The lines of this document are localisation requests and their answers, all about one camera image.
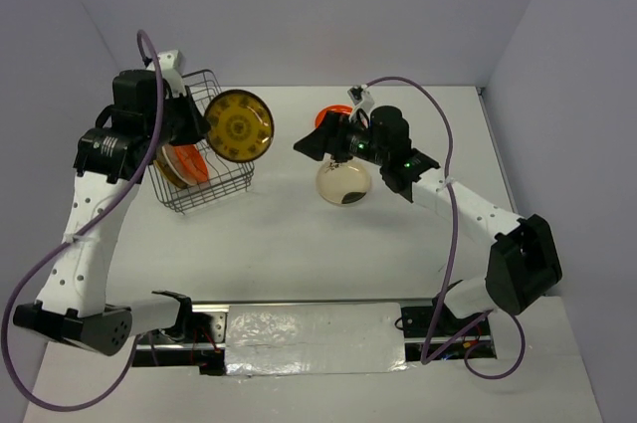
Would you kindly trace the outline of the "orange plastic plate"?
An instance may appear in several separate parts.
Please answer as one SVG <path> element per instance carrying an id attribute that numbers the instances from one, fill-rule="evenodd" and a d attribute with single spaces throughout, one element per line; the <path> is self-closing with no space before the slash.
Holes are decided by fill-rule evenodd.
<path id="1" fill-rule="evenodd" d="M 173 146 L 172 149 L 178 161 L 197 183 L 204 183 L 209 179 L 206 161 L 194 144 Z"/>
<path id="2" fill-rule="evenodd" d="M 344 115 L 350 115 L 351 112 L 352 112 L 352 107 L 351 106 L 347 106 L 347 105 L 326 106 L 321 111 L 319 111 L 318 114 L 316 115 L 316 117 L 315 117 L 315 127 L 319 127 L 320 126 L 320 124 L 323 122 L 325 116 L 329 112 L 334 112 L 334 113 L 344 114 Z"/>

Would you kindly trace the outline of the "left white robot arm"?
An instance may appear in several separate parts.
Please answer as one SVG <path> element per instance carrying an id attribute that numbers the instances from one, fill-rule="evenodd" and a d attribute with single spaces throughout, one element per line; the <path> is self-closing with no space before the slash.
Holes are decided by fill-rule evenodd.
<path id="1" fill-rule="evenodd" d="M 107 356 L 139 334 L 160 330 L 180 342 L 194 332 L 190 298 L 154 291 L 111 305 L 106 284 L 125 214 L 156 150 L 195 144 L 209 129 L 177 71 L 123 71 L 112 81 L 112 94 L 112 104 L 78 142 L 62 250 L 35 300 L 9 308 L 17 327 Z"/>

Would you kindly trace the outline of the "yellow patterned plate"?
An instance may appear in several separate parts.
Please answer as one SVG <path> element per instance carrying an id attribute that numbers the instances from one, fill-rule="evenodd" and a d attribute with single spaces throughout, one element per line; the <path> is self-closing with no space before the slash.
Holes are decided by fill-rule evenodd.
<path id="1" fill-rule="evenodd" d="M 245 90 L 228 90 L 213 98 L 204 117 L 206 142 L 221 158 L 247 163 L 263 156 L 274 139 L 275 123 L 265 102 Z"/>

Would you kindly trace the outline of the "cream plate with dark spot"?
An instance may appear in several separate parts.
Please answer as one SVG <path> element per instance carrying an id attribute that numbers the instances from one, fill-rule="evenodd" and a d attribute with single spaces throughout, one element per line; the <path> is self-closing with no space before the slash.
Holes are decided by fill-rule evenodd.
<path id="1" fill-rule="evenodd" d="M 336 206 L 350 206 L 361 201 L 372 187 L 370 173 L 357 160 L 323 163 L 316 175 L 316 190 L 326 202 Z"/>

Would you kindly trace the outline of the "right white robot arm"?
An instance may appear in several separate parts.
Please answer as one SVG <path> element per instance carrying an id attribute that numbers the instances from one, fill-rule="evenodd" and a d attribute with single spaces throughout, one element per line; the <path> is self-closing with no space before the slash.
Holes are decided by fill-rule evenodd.
<path id="1" fill-rule="evenodd" d="M 447 284 L 435 297 L 439 332 L 454 334 L 487 311 L 518 316 L 562 278 L 547 221 L 504 210 L 448 178 L 437 161 L 413 147 L 409 124 L 395 106 L 373 110 L 366 124 L 330 111 L 293 149 L 315 161 L 330 156 L 378 165 L 392 192 L 450 222 L 454 237 L 488 249 L 483 275 Z"/>

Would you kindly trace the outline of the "grey wire dish rack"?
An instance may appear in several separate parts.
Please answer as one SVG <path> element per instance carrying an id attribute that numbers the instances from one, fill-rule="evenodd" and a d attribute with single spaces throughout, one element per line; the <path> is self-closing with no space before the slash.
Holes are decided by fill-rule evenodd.
<path id="1" fill-rule="evenodd" d="M 222 92 L 215 73 L 210 69 L 187 73 L 183 76 L 183 81 L 190 89 L 202 113 L 212 99 Z M 179 189 L 170 183 L 154 165 L 148 169 L 157 201 L 182 215 L 192 214 L 248 191 L 254 177 L 255 165 L 252 162 L 228 161 L 216 154 L 205 140 L 197 143 L 196 147 L 208 170 L 209 179 L 204 183 Z"/>

